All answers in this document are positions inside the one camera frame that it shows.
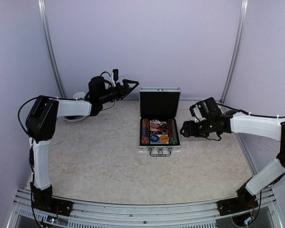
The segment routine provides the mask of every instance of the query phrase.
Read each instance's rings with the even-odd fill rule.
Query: robotic arm
[[[252,115],[236,109],[222,113],[212,97],[191,106],[190,112],[195,121],[183,123],[180,133],[184,137],[209,139],[210,133],[216,133],[219,141],[222,133],[247,133],[281,142],[277,157],[244,183],[237,190],[236,198],[218,202],[222,216],[249,210],[252,206],[257,207],[256,194],[268,185],[278,182],[285,175],[285,116]]]
[[[49,180],[49,145],[56,129],[57,118],[62,116],[96,116],[103,109],[103,104],[123,100],[139,85],[139,82],[127,79],[123,79],[123,85],[121,85],[117,82],[117,69],[113,70],[111,81],[102,77],[104,73],[109,74],[103,72],[100,76],[91,79],[88,84],[89,92],[82,100],[60,99],[43,95],[36,98],[26,119],[30,142],[29,163],[33,172],[30,188],[34,196],[32,202],[34,208],[64,216],[69,216],[72,209],[71,201],[52,197],[52,185]]]

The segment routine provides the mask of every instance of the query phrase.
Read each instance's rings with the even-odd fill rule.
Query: open silver briefcase
[[[140,103],[140,151],[151,156],[170,156],[172,150],[180,150],[176,114],[181,89],[141,87]]]

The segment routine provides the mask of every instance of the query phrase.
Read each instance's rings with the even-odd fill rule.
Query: case latch
[[[172,147],[167,147],[167,149],[169,150],[169,153],[168,154],[164,154],[163,153],[163,147],[158,147],[158,154],[153,154],[152,151],[153,151],[153,148],[154,147],[148,147],[148,150],[150,151],[150,155],[152,157],[168,157],[171,155],[171,152],[172,152]]]

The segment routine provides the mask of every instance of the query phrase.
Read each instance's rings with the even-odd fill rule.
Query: row of poker chips
[[[141,128],[141,144],[150,144],[149,137],[149,120],[142,120],[142,128]]]
[[[170,137],[169,144],[178,144],[177,133],[173,119],[167,120],[167,128],[169,129],[169,137]]]

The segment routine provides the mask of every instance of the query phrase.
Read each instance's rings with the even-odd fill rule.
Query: blue poker chip
[[[157,135],[151,135],[150,136],[150,141],[156,143],[157,141],[159,141],[159,137]]]

